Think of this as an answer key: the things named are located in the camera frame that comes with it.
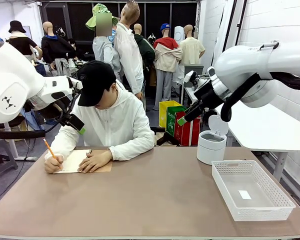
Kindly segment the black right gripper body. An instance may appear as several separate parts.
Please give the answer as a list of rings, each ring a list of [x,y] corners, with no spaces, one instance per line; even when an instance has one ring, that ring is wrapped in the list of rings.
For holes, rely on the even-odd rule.
[[[215,109],[225,102],[227,87],[219,79],[210,79],[201,85],[194,95],[197,98],[193,104],[195,110]]]

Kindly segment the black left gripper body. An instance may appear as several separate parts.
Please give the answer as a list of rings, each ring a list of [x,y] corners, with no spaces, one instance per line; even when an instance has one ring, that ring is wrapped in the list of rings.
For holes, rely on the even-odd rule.
[[[46,120],[49,119],[59,119],[66,116],[67,108],[71,100],[65,96],[57,101],[49,104],[46,108],[38,111]]]

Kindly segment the person's right hand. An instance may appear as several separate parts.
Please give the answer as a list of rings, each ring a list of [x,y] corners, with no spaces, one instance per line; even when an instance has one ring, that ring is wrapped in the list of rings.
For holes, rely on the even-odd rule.
[[[56,155],[55,157],[47,157],[44,161],[44,170],[48,174],[59,172],[63,169],[64,157]]]

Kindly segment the person's left hand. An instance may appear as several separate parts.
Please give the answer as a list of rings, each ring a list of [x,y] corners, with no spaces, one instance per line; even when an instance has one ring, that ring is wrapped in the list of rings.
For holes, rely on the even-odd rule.
[[[77,171],[83,173],[93,173],[97,169],[104,167],[110,161],[113,160],[113,156],[110,150],[106,150],[102,153],[87,153],[86,158],[79,164]]]

